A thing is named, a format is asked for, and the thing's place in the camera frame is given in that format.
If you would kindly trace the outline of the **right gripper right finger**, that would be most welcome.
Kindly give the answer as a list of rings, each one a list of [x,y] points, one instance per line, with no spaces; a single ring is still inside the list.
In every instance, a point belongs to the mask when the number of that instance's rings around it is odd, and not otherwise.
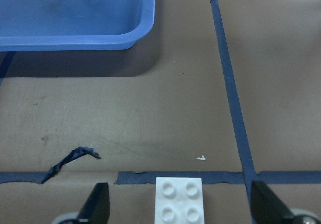
[[[256,223],[320,223],[310,211],[289,208],[263,181],[251,184],[250,210]]]

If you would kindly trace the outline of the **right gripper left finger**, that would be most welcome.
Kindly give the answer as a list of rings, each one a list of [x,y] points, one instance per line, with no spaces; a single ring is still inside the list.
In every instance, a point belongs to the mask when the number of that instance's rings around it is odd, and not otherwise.
[[[52,223],[108,223],[109,218],[109,184],[97,183],[79,212],[62,214]]]

